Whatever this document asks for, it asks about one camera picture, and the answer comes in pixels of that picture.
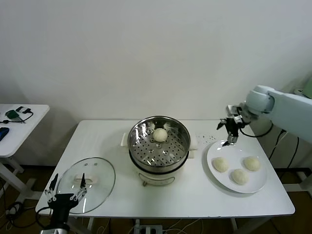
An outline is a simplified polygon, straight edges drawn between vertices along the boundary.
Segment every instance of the white plate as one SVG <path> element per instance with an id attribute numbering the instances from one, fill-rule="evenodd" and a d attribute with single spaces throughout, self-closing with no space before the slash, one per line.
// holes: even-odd
<path id="1" fill-rule="evenodd" d="M 267 181 L 267 170 L 265 167 L 265 162 L 257 155 L 253 155 L 252 153 L 246 152 L 239 146 L 229 145 L 222 147 L 223 143 L 224 143 L 223 140 L 214 143 L 207 153 L 208 166 L 214 177 L 227 188 L 239 193 L 251 194 L 262 189 Z M 245 168 L 243 160 L 244 158 L 249 156 L 258 158 L 258 160 L 261 163 L 261 168 L 259 171 L 252 172 L 249 171 L 247 168 Z M 213 167 L 212 161 L 214 158 L 217 157 L 226 158 L 227 161 L 229 162 L 230 167 L 226 172 L 221 173 Z M 247 184 L 239 185 L 233 181 L 231 177 L 231 172 L 235 169 L 243 169 L 248 173 L 249 181 L 247 182 Z"/>

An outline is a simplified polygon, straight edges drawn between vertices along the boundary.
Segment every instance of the blue object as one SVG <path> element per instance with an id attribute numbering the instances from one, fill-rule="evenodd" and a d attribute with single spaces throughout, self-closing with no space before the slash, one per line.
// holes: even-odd
<path id="1" fill-rule="evenodd" d="M 8 134 L 9 128 L 0 128 L 0 141 Z"/>

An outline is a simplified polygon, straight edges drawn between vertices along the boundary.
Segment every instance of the white robotic arm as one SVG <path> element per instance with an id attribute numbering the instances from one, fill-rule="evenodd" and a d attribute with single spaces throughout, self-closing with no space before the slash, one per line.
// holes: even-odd
<path id="1" fill-rule="evenodd" d="M 222 119 L 228 131 L 228 144 L 234 144 L 238 130 L 257 119 L 266 116 L 272 123 L 295 136 L 312 142 L 312 99 L 286 94 L 273 88 L 258 85 L 249 92 L 246 102 L 227 107 L 228 118 Z"/>

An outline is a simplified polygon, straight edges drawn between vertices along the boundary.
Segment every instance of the tabletop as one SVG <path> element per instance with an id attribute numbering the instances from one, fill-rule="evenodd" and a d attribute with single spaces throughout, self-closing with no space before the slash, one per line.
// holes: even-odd
<path id="1" fill-rule="evenodd" d="M 61 175 L 75 162 L 88 157 L 110 161 L 116 171 L 116 182 L 110 196 L 84 217 L 137 217 L 137 218 L 217 218 L 290 215 L 295 209 L 267 156 L 255 138 L 240 136 L 237 144 L 254 156 L 263 158 L 268 180 L 262 190 L 254 194 L 233 192 L 220 184 L 210 172 L 206 155 L 216 140 L 226 139 L 225 128 L 216 130 L 216 120 L 181 121 L 190 134 L 196 135 L 198 150 L 187 159 L 179 180 L 154 187 L 142 186 L 135 173 L 128 150 L 120 146 L 123 133 L 129 132 L 137 121 L 83 120 L 79 123 L 65 149 L 55 174 Z M 245 132 L 253 134 L 250 127 Z M 36 210 L 47 206 L 42 195 Z"/>
<path id="2" fill-rule="evenodd" d="M 0 141 L 0 158 L 12 156 L 50 109 L 48 105 L 0 104 L 0 121 L 8 119 L 5 116 L 7 111 L 16 110 L 20 106 L 30 108 L 34 115 L 26 120 L 25 123 L 0 123 L 0 127 L 10 129 L 8 134 Z M 19 116 L 21 119 L 26 119 L 30 114 L 19 113 Z"/>

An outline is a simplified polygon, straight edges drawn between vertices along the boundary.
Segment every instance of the steamed bun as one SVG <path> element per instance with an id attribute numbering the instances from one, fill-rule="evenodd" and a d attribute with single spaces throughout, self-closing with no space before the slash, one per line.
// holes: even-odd
<path id="1" fill-rule="evenodd" d="M 157 128 L 153 132 L 153 138 L 155 141 L 164 142 L 168 137 L 167 131 L 163 128 Z"/>
<path id="2" fill-rule="evenodd" d="M 219 172 L 226 172 L 229 168 L 229 163 L 225 158 L 217 157 L 213 160 L 213 166 Z"/>
<path id="3" fill-rule="evenodd" d="M 259 171 L 261 164 L 256 157 L 247 157 L 244 159 L 245 167 L 253 172 Z"/>
<path id="4" fill-rule="evenodd" d="M 231 173 L 232 179 L 239 185 L 244 185 L 249 181 L 247 172 L 242 169 L 236 169 Z"/>

